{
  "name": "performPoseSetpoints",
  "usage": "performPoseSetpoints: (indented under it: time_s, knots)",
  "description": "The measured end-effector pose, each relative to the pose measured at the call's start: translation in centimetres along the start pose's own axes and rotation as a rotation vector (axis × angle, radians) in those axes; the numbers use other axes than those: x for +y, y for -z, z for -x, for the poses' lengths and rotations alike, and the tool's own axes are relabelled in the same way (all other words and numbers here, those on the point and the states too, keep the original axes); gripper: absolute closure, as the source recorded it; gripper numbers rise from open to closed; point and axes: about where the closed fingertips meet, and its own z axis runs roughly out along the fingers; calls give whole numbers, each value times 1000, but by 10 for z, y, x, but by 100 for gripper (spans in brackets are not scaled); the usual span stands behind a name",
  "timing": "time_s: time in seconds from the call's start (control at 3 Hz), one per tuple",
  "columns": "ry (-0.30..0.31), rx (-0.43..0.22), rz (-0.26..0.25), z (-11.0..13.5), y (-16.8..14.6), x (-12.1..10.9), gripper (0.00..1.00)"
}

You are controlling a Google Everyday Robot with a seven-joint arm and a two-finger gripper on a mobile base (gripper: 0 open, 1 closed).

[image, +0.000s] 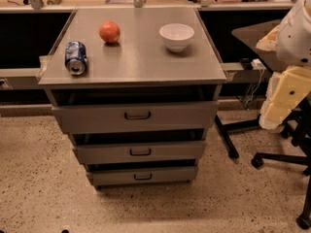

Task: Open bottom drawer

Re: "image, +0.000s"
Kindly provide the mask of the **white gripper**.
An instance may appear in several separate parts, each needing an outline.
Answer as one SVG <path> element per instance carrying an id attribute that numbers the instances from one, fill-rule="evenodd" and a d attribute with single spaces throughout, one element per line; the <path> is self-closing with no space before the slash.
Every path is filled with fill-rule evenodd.
<path id="1" fill-rule="evenodd" d="M 260 127 L 275 129 L 310 92 L 310 68 L 289 66 L 282 73 L 274 72 L 260 109 Z"/>

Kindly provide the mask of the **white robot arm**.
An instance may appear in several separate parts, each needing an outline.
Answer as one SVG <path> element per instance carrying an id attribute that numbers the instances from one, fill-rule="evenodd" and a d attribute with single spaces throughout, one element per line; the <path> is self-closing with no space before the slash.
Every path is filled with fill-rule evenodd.
<path id="1" fill-rule="evenodd" d="M 297 0 L 280 24 L 258 43 L 260 50 L 272 50 L 288 65 L 274 72 L 260 109 L 259 125 L 275 129 L 311 91 L 311 0 Z"/>

